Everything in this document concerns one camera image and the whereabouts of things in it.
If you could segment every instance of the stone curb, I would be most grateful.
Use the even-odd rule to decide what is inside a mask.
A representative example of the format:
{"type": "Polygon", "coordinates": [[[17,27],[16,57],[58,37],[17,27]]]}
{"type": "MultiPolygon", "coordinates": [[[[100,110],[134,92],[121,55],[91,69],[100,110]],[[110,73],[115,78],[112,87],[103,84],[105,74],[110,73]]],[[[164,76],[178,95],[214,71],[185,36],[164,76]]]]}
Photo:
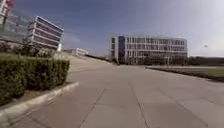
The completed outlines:
{"type": "Polygon", "coordinates": [[[23,115],[26,115],[30,112],[37,110],[43,104],[52,101],[57,96],[72,91],[77,86],[79,86],[79,82],[67,85],[60,89],[52,90],[49,93],[39,96],[37,98],[0,110],[0,127],[1,128],[9,127],[10,124],[12,123],[11,122],[12,120],[16,120],[18,118],[23,117],[23,115]]]}

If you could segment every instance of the walkway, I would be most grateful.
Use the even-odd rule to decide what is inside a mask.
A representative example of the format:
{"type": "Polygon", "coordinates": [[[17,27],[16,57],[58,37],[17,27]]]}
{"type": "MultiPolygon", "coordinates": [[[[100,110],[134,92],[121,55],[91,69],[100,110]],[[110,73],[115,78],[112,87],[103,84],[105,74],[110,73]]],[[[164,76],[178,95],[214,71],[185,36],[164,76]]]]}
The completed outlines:
{"type": "Polygon", "coordinates": [[[74,72],[80,86],[13,128],[224,128],[224,84],[110,67],[74,72]]]}

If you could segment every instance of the blue sky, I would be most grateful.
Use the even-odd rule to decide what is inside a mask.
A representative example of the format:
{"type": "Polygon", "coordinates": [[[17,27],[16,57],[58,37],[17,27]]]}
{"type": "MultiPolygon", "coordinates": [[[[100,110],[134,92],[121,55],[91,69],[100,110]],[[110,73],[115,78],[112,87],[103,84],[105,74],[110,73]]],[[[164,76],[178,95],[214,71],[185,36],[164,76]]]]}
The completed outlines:
{"type": "Polygon", "coordinates": [[[145,33],[186,38],[189,55],[224,56],[223,0],[14,1],[22,13],[64,28],[66,48],[105,55],[111,32],[145,33]]]}

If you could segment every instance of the grass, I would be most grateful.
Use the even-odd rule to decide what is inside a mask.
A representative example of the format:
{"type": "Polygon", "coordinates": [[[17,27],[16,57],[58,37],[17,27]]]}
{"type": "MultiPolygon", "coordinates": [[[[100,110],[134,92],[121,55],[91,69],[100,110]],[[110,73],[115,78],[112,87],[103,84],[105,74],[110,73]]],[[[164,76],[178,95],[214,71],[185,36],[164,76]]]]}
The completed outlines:
{"type": "Polygon", "coordinates": [[[217,68],[166,68],[166,70],[181,71],[188,73],[199,73],[205,75],[212,75],[217,77],[224,77],[224,67],[217,68]]]}
{"type": "Polygon", "coordinates": [[[150,68],[153,70],[178,73],[189,76],[196,76],[201,78],[207,78],[213,81],[224,82],[224,67],[211,67],[211,68],[189,68],[189,67],[181,67],[181,68],[150,68]]]}

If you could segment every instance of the trimmed hedge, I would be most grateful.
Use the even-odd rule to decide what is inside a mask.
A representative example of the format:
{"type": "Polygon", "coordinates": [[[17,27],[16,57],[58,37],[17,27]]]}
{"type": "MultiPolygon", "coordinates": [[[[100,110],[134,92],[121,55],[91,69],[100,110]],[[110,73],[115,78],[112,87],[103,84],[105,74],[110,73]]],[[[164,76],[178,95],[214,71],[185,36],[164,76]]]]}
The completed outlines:
{"type": "Polygon", "coordinates": [[[26,89],[50,90],[62,85],[69,61],[0,54],[0,105],[22,96],[26,89]]]}

